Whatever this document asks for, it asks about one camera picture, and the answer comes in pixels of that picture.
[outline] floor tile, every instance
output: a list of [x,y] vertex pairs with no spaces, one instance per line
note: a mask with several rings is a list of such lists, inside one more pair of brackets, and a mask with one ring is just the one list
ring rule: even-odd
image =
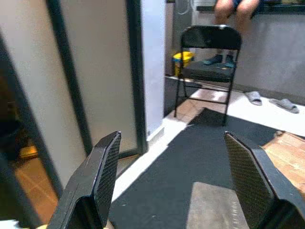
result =
[[191,97],[192,98],[201,99],[201,98],[203,98],[206,95],[207,92],[208,92],[208,90],[198,89],[196,92],[194,92],[191,95]]
[[31,204],[36,207],[42,204],[45,199],[49,200],[49,198],[43,193],[42,190],[35,187],[29,193],[27,193],[27,197],[30,199]]
[[48,177],[39,158],[25,161],[17,170],[27,175],[35,184]]
[[182,118],[184,117],[183,114],[179,113],[177,110],[177,116],[174,117],[175,111],[170,112],[165,118],[164,120],[175,120],[175,121],[181,121]]
[[177,112],[189,117],[195,117],[201,112],[201,109],[196,106],[196,100],[188,99],[181,106],[178,107]]
[[56,196],[56,193],[52,187],[51,182],[49,181],[49,179],[44,179],[43,181],[41,181],[40,183],[38,183],[38,186],[41,190],[44,191],[44,193],[46,195],[48,195],[48,197],[52,200],[52,202],[54,204],[57,204],[58,202],[58,198]]
[[216,92],[216,91],[207,91],[201,99],[224,102],[226,99],[227,93],[225,92]]
[[189,122],[193,119],[194,117],[190,117],[190,116],[183,116],[181,121],[183,121],[185,124],[189,124]]
[[40,205],[38,205],[35,209],[36,209],[37,214],[39,215],[39,218],[41,219],[42,223],[48,224],[56,209],[56,204],[45,199],[45,201],[42,202]]
[[25,193],[30,192],[35,187],[35,183],[32,182],[32,180],[24,175],[20,170],[15,171],[15,176]]

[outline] slipper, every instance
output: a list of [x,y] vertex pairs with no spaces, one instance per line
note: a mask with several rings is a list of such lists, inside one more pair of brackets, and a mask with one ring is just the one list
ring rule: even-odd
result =
[[259,92],[245,92],[245,96],[247,96],[248,100],[250,103],[261,106],[262,105],[262,100]]
[[282,100],[270,99],[269,102],[277,105],[278,107],[285,109],[286,111],[294,113],[294,114],[297,114],[300,112],[299,109],[297,108],[297,106],[294,105],[292,102],[290,102],[288,99],[282,99]]

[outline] brown floor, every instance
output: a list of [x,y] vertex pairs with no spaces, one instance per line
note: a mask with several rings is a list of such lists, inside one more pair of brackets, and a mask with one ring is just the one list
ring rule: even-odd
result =
[[47,224],[58,199],[39,158],[18,162],[15,175],[43,224]]

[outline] blue sock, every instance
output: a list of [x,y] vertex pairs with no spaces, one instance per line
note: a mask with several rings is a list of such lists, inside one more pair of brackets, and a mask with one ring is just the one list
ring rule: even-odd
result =
[[232,55],[227,55],[227,57],[225,58],[225,64],[224,65],[228,68],[234,68],[235,63],[234,63]]
[[215,64],[215,63],[221,63],[222,61],[223,61],[223,56],[221,54],[217,54],[210,59],[206,59],[205,61],[203,61],[203,63],[205,65],[211,65],[211,64]]

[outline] black mat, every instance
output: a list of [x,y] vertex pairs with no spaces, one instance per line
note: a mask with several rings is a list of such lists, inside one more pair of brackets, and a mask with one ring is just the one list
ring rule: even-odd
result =
[[258,145],[275,129],[204,109],[153,164],[112,203],[110,220],[118,229],[185,229],[192,185],[202,182],[233,189],[225,130]]
[[[175,109],[175,99],[176,99],[176,90],[177,90],[177,80],[172,78],[165,78],[165,86],[164,86],[164,117],[167,116],[172,110]],[[196,86],[199,87],[199,84],[196,83],[186,83],[188,86]],[[187,95],[190,96],[197,88],[186,88]],[[180,96],[184,96],[183,84],[180,84],[179,90]],[[179,98],[178,105],[183,103],[186,98]]]

